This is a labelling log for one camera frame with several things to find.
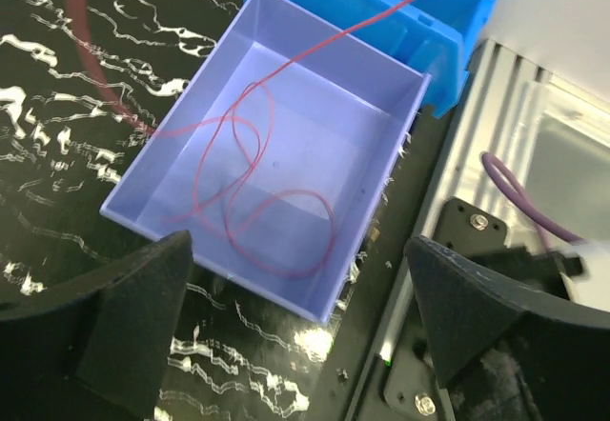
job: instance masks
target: cable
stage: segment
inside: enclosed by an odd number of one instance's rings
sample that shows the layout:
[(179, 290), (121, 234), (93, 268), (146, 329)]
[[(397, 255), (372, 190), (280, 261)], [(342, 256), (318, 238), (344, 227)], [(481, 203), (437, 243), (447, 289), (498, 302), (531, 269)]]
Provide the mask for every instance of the cable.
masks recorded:
[[(313, 272), (319, 270), (325, 263), (326, 258), (330, 255), (333, 244), (335, 242), (336, 223), (335, 223), (335, 219), (333, 216), (332, 207), (319, 193), (317, 193), (315, 191), (311, 191), (311, 190), (285, 190), (285, 191), (279, 192), (279, 193), (271, 196), (267, 200), (263, 201), (261, 204), (259, 204), (258, 207), (255, 208), (253, 213), (245, 220), (245, 222), (243, 222), (238, 227), (238, 229), (236, 231), (232, 231), (231, 226), (230, 226), (231, 212), (233, 209), (234, 200), (237, 197), (237, 195), (239, 194), (239, 192), (241, 191), (241, 189), (243, 188), (243, 186), (248, 181), (248, 178), (253, 174), (254, 170), (258, 167), (258, 164), (260, 163), (260, 160), (267, 149), (267, 146), (269, 144), (269, 140), (271, 138), (272, 131), (273, 131), (274, 114), (275, 114), (274, 101), (273, 101), (273, 97), (271, 96), (271, 93), (265, 86), (265, 83), (267, 81), (269, 81), (270, 79), (272, 79), (273, 77), (277, 76), (283, 70), (290, 67), (292, 64), (294, 64), (294, 63), (300, 61), (301, 59), (303, 59), (304, 57), (308, 56), (309, 54), (312, 54), (313, 52), (316, 52), (317, 50), (324, 48), (325, 46), (333, 43), (334, 41), (336, 41), (342, 37), (345, 37), (345, 36), (351, 34), (352, 32), (355, 32), (356, 30), (360, 30), (367, 26), (370, 26), (370, 25), (376, 23), (377, 21), (380, 21), (380, 20), (392, 15), (393, 13), (401, 10), (402, 8), (406, 7), (407, 5), (409, 5), (415, 1), (416, 0), (403, 0), (399, 4), (397, 4), (393, 7), (390, 7), (389, 9), (383, 11), (382, 13), (380, 13), (376, 16), (373, 16), (372, 18), (369, 18), (367, 20), (364, 20), (361, 23), (358, 23), (354, 26), (351, 26), (350, 28), (348, 28), (346, 30), (338, 32), (335, 35), (328, 38), (327, 40), (319, 43), (318, 45), (315, 45), (315, 46), (311, 47), (310, 49), (303, 51), (302, 53), (298, 54), (297, 56), (293, 57), (292, 59), (290, 59), (289, 61), (284, 63), (277, 70), (274, 70), (272, 73), (263, 77), (259, 81), (256, 81), (256, 82), (248, 85), (244, 89), (244, 91), (241, 92), (238, 99), (233, 104), (231, 104), (231, 106), (223, 113), (223, 115), (221, 117), (213, 118), (212, 120), (206, 119), (202, 123), (190, 125), (187, 128), (183, 128), (181, 130), (175, 130), (175, 131), (171, 131), (171, 132), (154, 130), (153, 128), (146, 125), (144, 122), (139, 121), (135, 115), (131, 114), (131, 112), (127, 108), (125, 108), (125, 106), (123, 106), (123, 104), (121, 103), (121, 100), (119, 98), (117, 98), (117, 96), (114, 94), (112, 89), (109, 87), (108, 82), (106, 81), (106, 77), (104, 76), (104, 72), (101, 70), (101, 67), (100, 67), (100, 64), (99, 64), (97, 58), (95, 56), (93, 56), (93, 54), (86, 48), (87, 45), (90, 45), (92, 43), (91, 34), (89, 31), (89, 26), (88, 26), (88, 20), (87, 20), (86, 0), (66, 0), (66, 12), (67, 12), (67, 15), (69, 16), (69, 18), (72, 20), (71, 26), (72, 26), (74, 36), (76, 37), (77, 50), (80, 54), (83, 64), (85, 65), (86, 69), (88, 70), (88, 72), (90, 74), (90, 77), (95, 82), (95, 85), (97, 86), (102, 97), (105, 100), (113, 102), (112, 105), (113, 105), (114, 109), (120, 115), (125, 116), (125, 118), (126, 118), (125, 121), (130, 123), (133, 127), (135, 127), (138, 130), (142, 130), (142, 131), (146, 132), (148, 135), (151, 135), (153, 137), (156, 137), (156, 136), (166, 137), (166, 136), (176, 136), (177, 134), (182, 133), (184, 131), (196, 130), (201, 126), (210, 124), (211, 122), (214, 122), (217, 124), (216, 129), (212, 135), (212, 138), (211, 138), (209, 144), (204, 149), (203, 154), (199, 160), (199, 164), (197, 166), (197, 170), (196, 170), (196, 173), (194, 176), (193, 210), (187, 214), (175, 217), (174, 220), (186, 219), (186, 218), (196, 214), (197, 217), (199, 218), (199, 220), (201, 221), (202, 225), (204, 225), (209, 230), (213, 230), (213, 232), (219, 232), (218, 229), (214, 228), (205, 219), (202, 211), (204, 210), (205, 207), (209, 206), (212, 202), (217, 201), (223, 195), (228, 193), (230, 189), (234, 188), (234, 191), (229, 198), (229, 201), (228, 201), (228, 204), (227, 204), (227, 207), (225, 210), (224, 236), (226, 236), (230, 240), (233, 247), (245, 259), (247, 259), (250, 262), (254, 263), (255, 265), (259, 266), (261, 269), (263, 269), (265, 271), (270, 271), (275, 274), (279, 274), (281, 276), (300, 277), (300, 276), (308, 276), (308, 275), (312, 274)], [(267, 137), (266, 137), (265, 141), (263, 142), (262, 147), (261, 147), (260, 134), (258, 133), (256, 128), (254, 128), (251, 124), (247, 123), (245, 120), (239, 118), (236, 114), (237, 109), (239, 108), (239, 105), (243, 102), (243, 100), (251, 92), (253, 92), (254, 90), (256, 90), (259, 87), (262, 87), (262, 89), (267, 93), (268, 99), (269, 99), (269, 106), (270, 106), (269, 130), (267, 133)], [(235, 142), (237, 143), (242, 154), (246, 158), (246, 160), (248, 162), (248, 168), (241, 176), (239, 176), (235, 181), (233, 181), (231, 185), (222, 189), (220, 192), (216, 193), (214, 196), (201, 201), (198, 197), (198, 185), (199, 185), (199, 179), (201, 176), (201, 172), (203, 171), (205, 161), (210, 153), (212, 146), (214, 145), (214, 141), (216, 140), (216, 137), (220, 133), (222, 126), (227, 122), (232, 122)], [(251, 129), (254, 132), (254, 134), (256, 136), (256, 139), (258, 142), (258, 148), (257, 148), (256, 156), (254, 157), (254, 159), (252, 159), (251, 156), (248, 155), (247, 151), (245, 150), (243, 144), (241, 143), (241, 141), (239, 139), (237, 129), (236, 129), (237, 123), (246, 125), (249, 129)], [(256, 260), (251, 254), (249, 254), (247, 251), (245, 251), (243, 248), (241, 248), (237, 244), (236, 238), (239, 234), (241, 234), (243, 231), (245, 231), (245, 229), (247, 229), (253, 223), (253, 221), (258, 217), (258, 215), (261, 212), (263, 212), (265, 208), (269, 207), (269, 205), (271, 205), (275, 200), (280, 200), (282, 198), (292, 196), (292, 195), (310, 195), (322, 203), (322, 205), (324, 206), (324, 208), (326, 209), (326, 211), (328, 212), (328, 215), (329, 215), (330, 226), (331, 226), (331, 236), (329, 238), (329, 245), (328, 245), (326, 251), (324, 252), (324, 255), (322, 256), (322, 258), (316, 265), (314, 265), (313, 267), (311, 267), (307, 270), (298, 271), (298, 272), (292, 271), (290, 273), (287, 273), (286, 271), (279, 271), (277, 268), (271, 267), (268, 264), (264, 264), (261, 261)]]
[[(519, 210), (521, 210), (521, 212), (523, 212), (523, 214), (534, 222), (539, 233), (540, 240), (542, 241), (542, 245), (546, 250), (550, 250), (551, 245), (544, 231), (549, 231), (556, 237), (568, 243), (582, 241), (581, 237), (572, 233), (568, 229), (563, 228), (555, 221), (536, 210), (532, 204), (532, 201), (528, 197), (525, 188), (519, 183), (515, 175), (508, 169), (508, 167), (506, 167), (502, 161), (495, 157), (494, 154), (491, 152), (484, 152), (481, 155), (481, 162), (483, 164), (483, 168), (494, 184), (498, 187), (500, 192), (502, 192), (502, 194), (504, 194), (509, 201), (511, 201)], [(502, 176), (508, 180), (508, 183), (504, 181)]]

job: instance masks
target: white vein pattern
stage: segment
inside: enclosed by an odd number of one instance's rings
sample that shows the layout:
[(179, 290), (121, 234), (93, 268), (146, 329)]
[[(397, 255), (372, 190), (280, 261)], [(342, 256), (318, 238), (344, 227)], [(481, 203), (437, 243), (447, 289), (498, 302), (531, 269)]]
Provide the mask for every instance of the white vein pattern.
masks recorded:
[[(93, 34), (92, 43), (87, 43), (74, 34), (72, 20), (63, 8), (64, 0), (0, 0), (28, 14), (22, 20), (26, 29), (0, 32), (3, 62), (9, 57), (17, 58), (20, 68), (33, 70), (53, 83), (50, 87), (36, 87), (27, 74), (19, 73), (9, 82), (6, 77), (0, 81), (0, 212), (9, 220), (9, 226), (32, 238), (51, 239), (71, 251), (79, 251), (92, 263), (110, 260), (96, 247), (98, 242), (88, 241), (71, 228), (74, 211), (70, 207), (65, 210), (66, 201), (80, 200), (81, 194), (91, 190), (110, 191), (121, 179), (129, 163), (126, 159), (131, 159), (146, 142), (147, 135), (125, 124), (128, 115), (117, 113), (115, 104), (124, 105), (139, 120), (156, 127), (189, 83), (191, 73), (183, 74), (184, 64), (191, 64), (195, 71), (216, 44), (217, 33), (205, 32), (206, 13), (218, 10), (229, 19), (237, 11), (237, 0), (198, 1), (200, 5), (193, 6), (193, 10), (203, 14), (190, 18), (197, 22), (186, 25), (177, 21), (184, 17), (174, 17), (173, 0), (89, 0), (90, 24), (104, 35)], [(112, 41), (105, 42), (100, 37)], [(80, 61), (75, 60), (74, 44), (97, 59), (108, 83), (89, 77)], [(162, 61), (166, 54), (190, 62), (169, 67)], [(118, 101), (104, 100), (95, 87), (112, 89)], [(151, 110), (159, 107), (165, 111)], [(108, 131), (115, 137), (103, 136)], [(19, 173), (15, 174), (19, 178), (16, 183), (10, 181), (11, 172)], [(58, 211), (64, 219), (50, 223), (40, 218), (40, 210)], [(48, 287), (40, 280), (46, 279), (46, 271), (52, 266), (51, 256), (49, 263), (47, 256), (40, 261), (19, 262), (18, 256), (11, 255), (10, 245), (2, 251), (0, 280), (14, 285), (24, 295), (34, 295)], [(365, 257), (365, 252), (359, 253), (350, 267), (346, 289), (337, 301), (339, 312), (349, 305), (359, 276), (356, 262), (361, 263)], [(195, 284), (187, 288), (189, 296), (196, 296), (211, 309), (210, 314), (230, 315), (234, 323), (261, 343), (280, 348), (291, 360), (293, 371), (319, 366), (332, 346), (329, 329), (312, 325), (294, 336), (280, 336), (257, 324), (236, 301), (221, 302)], [(335, 324), (330, 330), (338, 326), (340, 314), (334, 314), (332, 321)], [(199, 320), (193, 325), (192, 337), (173, 339), (168, 357), (173, 370), (184, 378), (196, 378), (201, 387), (215, 394), (254, 394), (261, 404), (259, 413), (288, 419), (307, 410), (307, 390), (296, 377), (280, 375), (253, 362), (229, 341), (204, 338), (206, 324), (211, 322), (212, 319)], [(307, 362), (299, 363), (297, 356), (305, 356)], [(234, 408), (230, 404), (223, 407), (218, 402), (222, 399), (215, 399), (213, 404), (207, 400), (201, 392), (164, 386), (154, 419), (179, 421), (173, 408), (182, 404), (201, 419), (231, 421)], [(245, 408), (238, 411), (239, 419), (241, 415), (255, 419)]]

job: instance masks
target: metal plate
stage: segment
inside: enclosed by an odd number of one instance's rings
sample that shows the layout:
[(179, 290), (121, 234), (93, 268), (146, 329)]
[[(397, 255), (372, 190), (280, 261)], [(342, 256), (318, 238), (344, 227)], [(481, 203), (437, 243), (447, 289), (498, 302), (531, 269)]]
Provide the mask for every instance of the metal plate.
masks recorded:
[(437, 380), (415, 302), (407, 313), (394, 358), (387, 364), (391, 370), (383, 397), (390, 407), (405, 415), (405, 421), (447, 419), (441, 409)]
[(531, 152), (517, 134), (531, 133), (531, 117), (523, 109), (536, 106), (532, 86), (545, 85), (552, 75), (493, 40), (486, 40), (473, 54), (472, 81), (457, 106), (452, 134), (447, 137), (429, 193), (417, 220), (416, 232), (433, 236), (440, 212), (451, 197), (459, 197), (508, 224), (510, 246), (525, 243), (539, 250), (533, 227), (516, 229), (514, 207), (490, 181), (480, 162), (483, 151), (493, 152), (525, 184)]
[(587, 240), (608, 241), (610, 116), (557, 90), (546, 94), (525, 188), (554, 221)]
[(461, 199), (448, 200), (438, 217), (433, 239), (462, 256), (504, 248), (503, 221)]

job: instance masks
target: blue plastic bin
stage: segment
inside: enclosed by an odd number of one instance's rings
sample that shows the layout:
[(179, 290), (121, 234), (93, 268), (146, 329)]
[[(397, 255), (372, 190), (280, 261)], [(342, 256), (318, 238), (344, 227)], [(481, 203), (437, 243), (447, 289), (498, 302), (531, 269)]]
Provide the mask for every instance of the blue plastic bin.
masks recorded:
[[(342, 29), (401, 0), (292, 0)], [(467, 63), (496, 0), (417, 0), (355, 36), (432, 75), (423, 103), (443, 115), (461, 95)]]
[[(221, 116), (249, 84), (337, 31), (288, 0), (248, 0), (163, 120), (160, 133)], [(258, 204), (285, 190), (322, 194), (335, 216), (335, 243), (325, 264), (309, 276), (284, 275), (314, 267), (328, 247), (330, 220), (313, 197), (273, 202), (238, 238), (241, 248), (281, 275), (249, 262), (197, 217), (171, 219), (193, 209), (193, 178), (216, 124), (173, 138), (154, 136), (101, 213), (151, 239), (186, 228), (193, 235), (194, 258), (203, 267), (306, 318), (327, 321), (428, 82), (428, 75), (350, 36), (267, 83), (275, 108), (271, 142), (237, 196), (231, 222), (238, 226)], [(265, 92), (253, 91), (238, 115), (256, 125), (264, 139), (270, 120)], [(238, 130), (254, 157), (256, 138)], [(230, 124), (220, 131), (204, 166), (200, 200), (247, 168)], [(228, 200), (216, 201), (203, 213), (217, 229), (224, 229)]]

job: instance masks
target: bolt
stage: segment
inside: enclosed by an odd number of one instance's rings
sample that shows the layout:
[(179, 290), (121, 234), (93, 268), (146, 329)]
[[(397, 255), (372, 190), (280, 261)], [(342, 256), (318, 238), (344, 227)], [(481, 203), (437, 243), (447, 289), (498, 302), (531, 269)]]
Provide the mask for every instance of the bolt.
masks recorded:
[(432, 398), (425, 392), (416, 395), (416, 408), (420, 414), (424, 416), (430, 416), (437, 412), (437, 406), (435, 405)]
[(489, 221), (482, 214), (473, 214), (470, 217), (470, 225), (477, 231), (485, 231), (489, 225)]

